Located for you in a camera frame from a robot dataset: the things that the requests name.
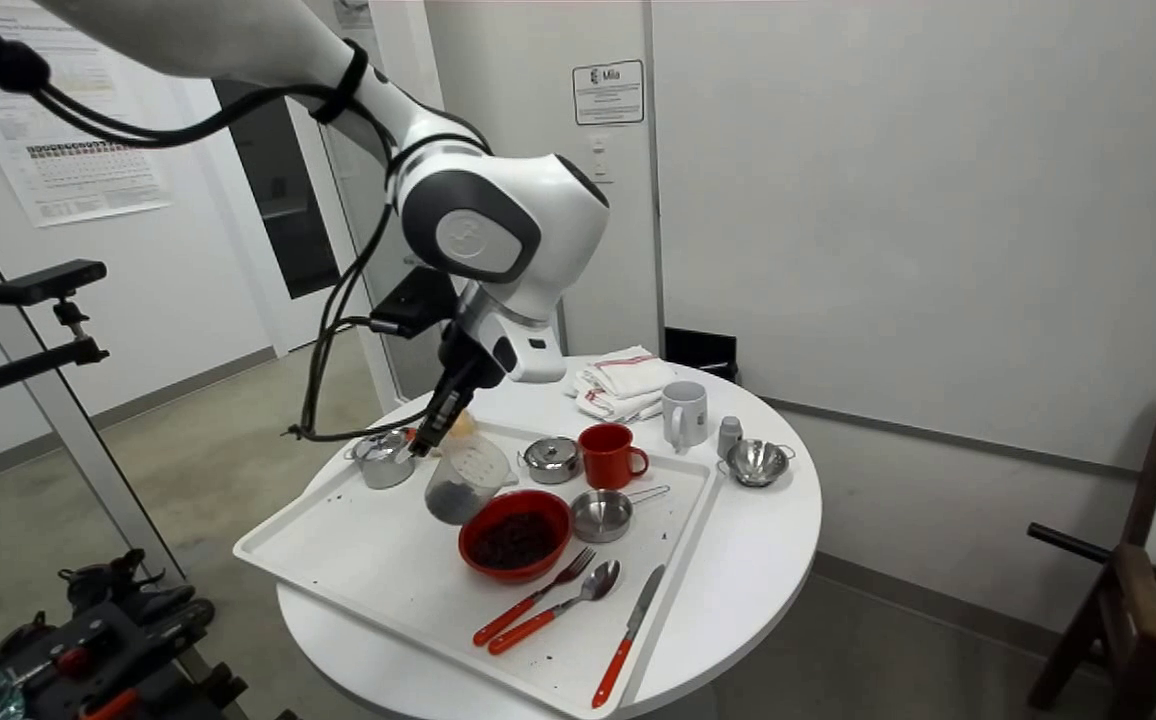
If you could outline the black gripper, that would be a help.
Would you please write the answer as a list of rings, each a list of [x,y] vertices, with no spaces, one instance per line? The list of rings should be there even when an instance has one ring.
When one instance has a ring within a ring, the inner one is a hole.
[[[439,342],[439,379],[412,434],[412,450],[427,455],[479,388],[495,388],[516,366],[507,338],[479,342],[467,327],[453,325]]]

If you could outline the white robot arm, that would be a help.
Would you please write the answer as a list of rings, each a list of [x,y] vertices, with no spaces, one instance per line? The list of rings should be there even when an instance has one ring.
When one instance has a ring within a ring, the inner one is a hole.
[[[410,94],[363,43],[303,0],[41,2],[152,72],[250,83],[250,94],[196,123],[143,128],[61,90],[50,60],[0,30],[0,90],[33,94],[87,136],[182,148],[291,94],[316,123],[377,148],[412,254],[471,284],[439,342],[439,379],[412,434],[415,455],[447,434],[479,388],[495,388],[539,352],[531,338],[554,330],[560,294],[610,226],[610,197],[570,156],[495,156],[467,118]]]

